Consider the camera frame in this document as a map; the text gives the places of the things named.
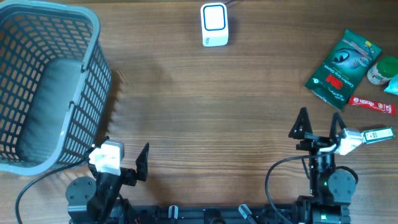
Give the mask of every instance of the wooden table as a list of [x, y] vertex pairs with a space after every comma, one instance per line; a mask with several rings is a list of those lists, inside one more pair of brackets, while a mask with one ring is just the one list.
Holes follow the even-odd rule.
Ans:
[[[125, 143], [124, 167], [150, 142], [149, 178], [121, 194], [134, 205], [267, 203], [273, 163], [302, 155], [287, 137], [306, 106], [315, 134], [327, 135], [336, 110], [304, 87], [331, 48], [351, 29], [398, 55], [396, 1], [244, 1], [230, 5], [229, 43], [201, 44], [203, 1], [83, 4], [101, 21], [100, 41], [113, 86], [99, 138]], [[355, 95], [398, 104], [365, 78]], [[347, 106], [352, 128], [398, 130], [396, 117]], [[361, 146], [336, 163], [359, 174], [353, 223], [398, 219], [398, 138]], [[52, 175], [21, 201], [24, 223], [67, 223], [65, 189], [86, 167]], [[0, 220], [15, 223], [17, 194], [33, 177], [0, 174]], [[309, 195], [300, 161], [276, 169], [275, 202]]]

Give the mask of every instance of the black wire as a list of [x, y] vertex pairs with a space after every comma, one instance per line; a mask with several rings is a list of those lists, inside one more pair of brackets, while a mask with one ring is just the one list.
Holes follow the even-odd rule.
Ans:
[[301, 161], [303, 162], [303, 166], [304, 166], [305, 175], [307, 175], [307, 178], [308, 178], [308, 179], [310, 179], [310, 174], [308, 173], [308, 170], [307, 170], [307, 165], [305, 165], [305, 161], [304, 161], [304, 159], [301, 159]]
[[122, 197], [122, 195], [121, 194], [119, 194], [119, 198], [120, 198], [120, 201], [121, 201], [121, 203], [122, 203], [122, 206], [123, 206], [123, 222], [125, 223], [126, 222], [126, 211], [124, 210], [124, 201], [123, 201], [123, 197]]
[[229, 3], [235, 2], [237, 0], [229, 0], [228, 2], [224, 3], [224, 5], [228, 5]]
[[338, 147], [340, 146], [340, 140], [338, 139], [336, 141], [336, 146], [335, 148], [325, 154], [320, 154], [320, 155], [315, 155], [315, 156], [295, 156], [295, 157], [290, 157], [290, 158], [286, 158], [286, 159], [282, 159], [279, 162], [276, 162], [274, 165], [272, 165], [272, 167], [268, 170], [267, 176], [266, 176], [266, 195], [267, 195], [267, 199], [269, 201], [269, 204], [271, 205], [271, 207], [275, 210], [276, 214], [278, 216], [280, 216], [283, 220], [285, 220], [287, 223], [289, 224], [293, 224], [290, 220], [288, 220], [286, 217], [284, 217], [276, 208], [275, 204], [273, 203], [271, 196], [269, 195], [269, 191], [268, 191], [268, 180], [269, 180], [269, 176], [271, 175], [271, 172], [273, 169], [275, 169], [275, 167], [277, 167], [279, 164], [282, 164], [284, 162], [288, 162], [288, 161], [293, 161], [293, 160], [297, 160], [297, 159], [314, 159], [314, 158], [319, 158], [319, 157], [324, 157], [324, 156], [328, 156], [328, 155], [332, 155], [333, 153], [335, 153], [335, 151], [338, 149]]
[[56, 172], [60, 172], [60, 171], [63, 171], [63, 170], [66, 170], [66, 169], [69, 169], [69, 168], [78, 166], [78, 165], [82, 164], [82, 163], [85, 162], [85, 161], [87, 161], [87, 159], [82, 159], [82, 160], [80, 160], [80, 161], [78, 161], [78, 162], [75, 162], [75, 163], [69, 164], [69, 165], [67, 165], [67, 166], [64, 166], [64, 167], [55, 169], [55, 170], [53, 170], [53, 171], [50, 171], [50, 172], [48, 172], [48, 173], [46, 173], [46, 174], [44, 174], [44, 175], [41, 175], [40, 177], [36, 178], [36, 179], [33, 180], [32, 182], [30, 182], [28, 185], [26, 185], [26, 187], [23, 188], [23, 189], [21, 190], [21, 192], [19, 193], [18, 198], [17, 198], [17, 200], [16, 200], [16, 202], [15, 202], [15, 214], [16, 214], [16, 216], [17, 216], [18, 224], [22, 224], [21, 216], [19, 215], [19, 202], [21, 201], [21, 198], [22, 198], [23, 194], [27, 191], [27, 189], [29, 189], [31, 186], [33, 186], [34, 184], [36, 184], [38, 181], [40, 181], [40, 180], [42, 180], [42, 179], [44, 179], [44, 178], [46, 178], [46, 177], [48, 177], [48, 176], [50, 176], [50, 175], [56, 173]]
[[338, 167], [336, 167], [336, 169], [343, 169], [345, 171], [348, 171], [355, 178], [355, 184], [358, 184], [359, 177], [358, 177], [358, 174], [356, 174], [353, 169], [346, 167], [346, 166], [338, 166]]

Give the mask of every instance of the green snack package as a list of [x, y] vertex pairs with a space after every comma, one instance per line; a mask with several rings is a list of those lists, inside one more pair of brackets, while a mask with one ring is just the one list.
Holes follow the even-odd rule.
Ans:
[[305, 84], [325, 102], [342, 110], [381, 49], [346, 30], [325, 61]]

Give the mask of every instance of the robotic arm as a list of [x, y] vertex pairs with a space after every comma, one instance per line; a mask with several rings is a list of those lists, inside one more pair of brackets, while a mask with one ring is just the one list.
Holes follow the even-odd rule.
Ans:
[[70, 223], [112, 223], [109, 220], [112, 212], [115, 213], [112, 215], [123, 214], [124, 204], [128, 200], [122, 199], [116, 203], [120, 188], [123, 184], [135, 186], [137, 180], [146, 181], [148, 152], [149, 143], [139, 154], [137, 170], [134, 170], [120, 167], [124, 157], [123, 143], [106, 140], [101, 147], [94, 149], [89, 156], [88, 168], [96, 180], [80, 177], [67, 188], [68, 213], [72, 218]]
[[[336, 133], [336, 124], [341, 128]], [[335, 155], [345, 155], [362, 144], [361, 133], [348, 129], [338, 113], [333, 115], [329, 137], [312, 133], [307, 110], [302, 108], [289, 133], [300, 139], [297, 150], [309, 152], [310, 193], [300, 196], [292, 207], [293, 223], [351, 223], [348, 206], [358, 183], [358, 176], [348, 167], [337, 167]]]

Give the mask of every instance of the red candy bar wrapper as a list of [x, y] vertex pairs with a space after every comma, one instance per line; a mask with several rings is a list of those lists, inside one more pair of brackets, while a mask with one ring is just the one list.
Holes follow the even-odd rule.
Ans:
[[396, 106], [388, 105], [385, 103], [380, 103], [376, 101], [364, 100], [356, 96], [351, 96], [348, 102], [349, 105], [360, 106], [363, 108], [372, 109], [375, 111], [380, 111], [387, 114], [396, 115]]

